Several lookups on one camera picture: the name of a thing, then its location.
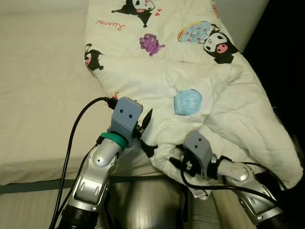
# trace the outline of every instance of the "blue cartoon character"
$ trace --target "blue cartoon character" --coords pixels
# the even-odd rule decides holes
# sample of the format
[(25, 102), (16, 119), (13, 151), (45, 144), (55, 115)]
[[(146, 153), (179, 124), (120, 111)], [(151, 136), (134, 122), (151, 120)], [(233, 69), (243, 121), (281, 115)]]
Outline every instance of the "blue cartoon character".
[(160, 45), (157, 36), (152, 34), (145, 34), (144, 37), (140, 38), (140, 46), (141, 49), (145, 49), (149, 52), (150, 56), (156, 54), (161, 48), (165, 47), (165, 45)]
[(178, 41), (187, 43), (204, 43), (212, 31), (218, 27), (207, 21), (195, 22), (184, 27), (178, 34)]
[(151, 0), (126, 0), (125, 5), (119, 10), (112, 10), (112, 13), (124, 13), (136, 15), (143, 22), (143, 27), (147, 27), (147, 22), (151, 16), (151, 11), (155, 8)]
[(238, 52), (229, 38), (219, 31), (210, 34), (203, 44), (203, 49), (214, 57), (217, 63), (231, 63), (234, 58), (232, 54)]
[(194, 90), (184, 90), (174, 97), (174, 107), (176, 115), (193, 115), (201, 107), (202, 96)]

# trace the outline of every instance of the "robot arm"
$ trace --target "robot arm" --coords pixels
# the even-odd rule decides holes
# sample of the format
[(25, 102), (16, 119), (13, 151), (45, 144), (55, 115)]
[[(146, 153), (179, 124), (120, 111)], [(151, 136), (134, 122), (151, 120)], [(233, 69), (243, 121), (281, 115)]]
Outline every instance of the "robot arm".
[[(186, 157), (183, 160), (186, 161), (186, 165), (181, 165), (181, 168), (185, 168), (191, 176), (198, 173), (207, 180), (224, 177), (232, 186), (249, 188), (275, 199), (268, 188), (257, 181), (253, 170), (248, 165), (232, 162), (224, 156), (217, 159), (210, 143), (199, 132), (191, 131), (183, 143), (183, 148), (184, 157)], [(235, 191), (235, 193), (254, 225), (283, 212), (272, 202), (258, 195), (243, 191)]]
[(135, 136), (141, 136), (147, 127), (152, 110), (145, 117), (142, 127), (138, 118), (142, 105), (127, 97), (115, 105), (111, 126), (102, 133), (100, 143), (88, 154), (69, 202), (62, 212), (58, 229), (93, 229), (109, 185), (109, 176), (121, 152), (132, 146)]

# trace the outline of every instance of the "black cable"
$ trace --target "black cable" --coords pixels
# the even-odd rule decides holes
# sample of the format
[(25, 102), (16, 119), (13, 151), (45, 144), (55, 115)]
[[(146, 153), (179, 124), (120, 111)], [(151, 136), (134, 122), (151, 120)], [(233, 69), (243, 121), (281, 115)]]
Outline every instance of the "black cable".
[(283, 183), (283, 181), (271, 169), (267, 168), (266, 166), (263, 166), (259, 163), (254, 163), (254, 162), (241, 162), (241, 163), (244, 163), (244, 164), (247, 164), (247, 165), (258, 166), (258, 167), (261, 167), (261, 168), (265, 169), (266, 171), (268, 171), (272, 176), (274, 176), (277, 179), (277, 181), (280, 183), (280, 185), (283, 187), (284, 190), (288, 190), (288, 188)]
[(73, 183), (72, 187), (70, 188), (69, 193), (67, 194), (65, 200), (62, 202), (62, 204), (61, 204), (61, 206), (60, 206), (58, 212), (56, 213), (56, 216), (55, 216), (55, 219), (54, 219), (54, 220), (55, 220), (55, 223), (57, 222), (58, 217), (59, 217), (59, 215), (61, 214), (61, 211), (63, 210), (65, 204), (67, 203), (67, 201), (68, 201), (68, 199), (69, 199), (69, 197), (70, 197), (70, 195), (72, 194), (73, 188), (74, 188), (74, 186), (76, 185), (76, 181), (77, 181), (78, 177), (79, 177), (80, 174), (81, 174), (82, 167), (83, 167), (83, 165), (84, 165), (84, 163), (85, 163), (85, 161), (86, 161), (86, 159), (87, 159), (89, 153), (91, 152), (91, 150), (94, 149), (94, 147), (96, 147), (96, 145), (93, 146), (93, 147), (89, 150), (89, 152), (86, 154), (86, 156), (85, 156), (85, 157), (83, 158), (83, 160), (81, 161), (81, 166), (80, 166), (80, 168), (79, 168), (79, 170), (78, 170), (78, 172), (77, 172), (77, 175), (76, 175), (76, 177), (75, 177), (74, 183)]
[[(185, 157), (184, 157), (182, 163), (183, 163), (183, 165), (185, 165), (185, 163), (186, 163)], [(207, 186), (192, 185), (186, 180), (183, 169), (180, 169), (180, 175), (181, 175), (181, 179), (183, 180), (183, 182), (188, 187), (191, 187), (191, 188), (195, 188), (195, 189), (199, 189), (199, 190), (220, 190), (220, 189), (222, 189), (222, 190), (237, 190), (237, 191), (242, 191), (242, 192), (248, 192), (248, 193), (260, 196), (262, 198), (265, 198), (265, 199), (269, 200), (270, 202), (272, 202), (273, 204), (279, 206), (279, 203), (275, 199), (273, 199), (261, 192), (258, 192), (258, 191), (255, 191), (255, 190), (252, 190), (252, 189), (249, 189), (246, 187), (238, 187), (238, 186), (230, 186), (230, 185), (207, 185)]]
[(68, 167), (68, 161), (69, 161), (69, 157), (70, 157), (70, 152), (71, 152), (71, 148), (72, 148), (72, 141), (73, 141), (73, 137), (74, 137), (74, 133), (77, 127), (78, 122), (80, 121), (81, 117), (83, 116), (83, 114), (88, 110), (89, 107), (91, 107), (93, 104), (95, 104), (98, 101), (109, 101), (108, 97), (99, 97), (96, 98), (94, 100), (92, 100), (90, 103), (88, 103), (80, 112), (80, 114), (77, 116), (74, 125), (72, 127), (71, 133), (70, 133), (70, 138), (69, 138), (69, 143), (68, 143), (68, 148), (67, 148), (67, 153), (66, 153), (66, 158), (63, 164), (63, 169), (62, 169), (62, 174), (61, 174), (61, 183), (60, 183), (60, 187), (58, 190), (58, 195), (57, 195), (57, 199), (56, 199), (56, 204), (55, 204), (55, 208), (54, 208), (54, 213), (53, 213), (53, 217), (51, 220), (51, 224), (49, 226), (49, 229), (53, 229), (55, 227), (55, 217), (59, 211), (59, 207), (61, 204), (61, 196), (62, 196), (62, 190), (63, 190), (63, 184), (64, 184), (64, 179), (66, 176), (66, 172), (67, 172), (67, 167)]

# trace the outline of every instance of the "white bed sheet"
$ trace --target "white bed sheet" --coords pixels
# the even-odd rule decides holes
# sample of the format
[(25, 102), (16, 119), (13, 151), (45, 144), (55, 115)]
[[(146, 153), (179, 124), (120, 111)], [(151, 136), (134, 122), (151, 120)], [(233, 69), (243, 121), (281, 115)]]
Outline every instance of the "white bed sheet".
[[(0, 17), (0, 185), (58, 179), (70, 131), (81, 109), (105, 96), (83, 64), (86, 11)], [(110, 125), (112, 110), (96, 104), (76, 130), (67, 178)], [(129, 153), (130, 175), (154, 172)], [(119, 164), (117, 171), (130, 171)]]

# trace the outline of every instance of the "blanket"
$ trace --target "blanket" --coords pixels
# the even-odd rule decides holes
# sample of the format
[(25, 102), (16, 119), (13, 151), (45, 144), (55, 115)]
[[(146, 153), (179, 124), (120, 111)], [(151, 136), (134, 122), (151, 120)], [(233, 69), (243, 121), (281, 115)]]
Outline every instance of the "blanket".
[(90, 0), (84, 62), (109, 96), (144, 106), (139, 122), (153, 109), (142, 141), (169, 177), (182, 183), (169, 158), (183, 157), (176, 146), (196, 129), (217, 156), (263, 164), (293, 187), (303, 173), (294, 145), (215, 9), (211, 0)]

